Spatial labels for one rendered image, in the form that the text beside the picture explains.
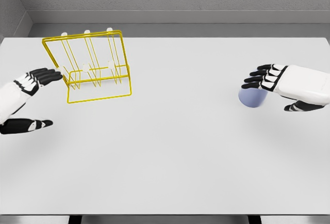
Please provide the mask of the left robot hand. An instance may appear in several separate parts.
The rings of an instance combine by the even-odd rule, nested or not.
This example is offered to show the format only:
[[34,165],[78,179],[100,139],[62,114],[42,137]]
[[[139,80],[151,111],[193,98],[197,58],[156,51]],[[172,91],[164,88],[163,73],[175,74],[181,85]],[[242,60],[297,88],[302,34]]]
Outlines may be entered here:
[[26,72],[0,88],[0,134],[29,133],[53,125],[51,120],[11,118],[37,91],[63,78],[61,72],[41,68]]

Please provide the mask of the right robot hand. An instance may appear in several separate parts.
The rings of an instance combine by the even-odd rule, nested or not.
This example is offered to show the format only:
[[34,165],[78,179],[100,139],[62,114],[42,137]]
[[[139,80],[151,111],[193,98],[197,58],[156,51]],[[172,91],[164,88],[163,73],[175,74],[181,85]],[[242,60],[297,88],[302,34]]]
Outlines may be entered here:
[[330,73],[296,65],[267,64],[244,79],[242,89],[260,89],[294,100],[287,112],[306,112],[330,105]]

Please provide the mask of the light blue cup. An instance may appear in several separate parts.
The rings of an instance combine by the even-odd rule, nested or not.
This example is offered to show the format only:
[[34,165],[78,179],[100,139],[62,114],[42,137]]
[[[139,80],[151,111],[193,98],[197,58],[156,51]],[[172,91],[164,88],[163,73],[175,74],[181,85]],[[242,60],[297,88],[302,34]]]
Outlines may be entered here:
[[266,99],[268,91],[264,89],[240,89],[238,97],[240,102],[250,108],[259,107]]

